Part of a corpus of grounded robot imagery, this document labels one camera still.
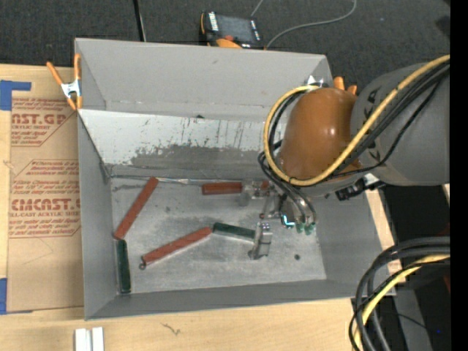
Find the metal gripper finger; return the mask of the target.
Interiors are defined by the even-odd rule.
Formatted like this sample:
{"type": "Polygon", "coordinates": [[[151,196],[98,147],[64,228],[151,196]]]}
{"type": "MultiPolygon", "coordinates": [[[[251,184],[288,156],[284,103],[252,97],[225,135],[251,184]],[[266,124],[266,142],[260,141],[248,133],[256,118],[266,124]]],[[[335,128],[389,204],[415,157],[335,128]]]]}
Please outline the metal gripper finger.
{"type": "Polygon", "coordinates": [[[273,233],[268,222],[258,222],[254,234],[254,246],[249,251],[251,260],[259,260],[269,255],[273,233]]]}
{"type": "Polygon", "coordinates": [[[269,196],[271,184],[269,181],[243,181],[238,198],[239,206],[247,206],[251,200],[269,196]]]}

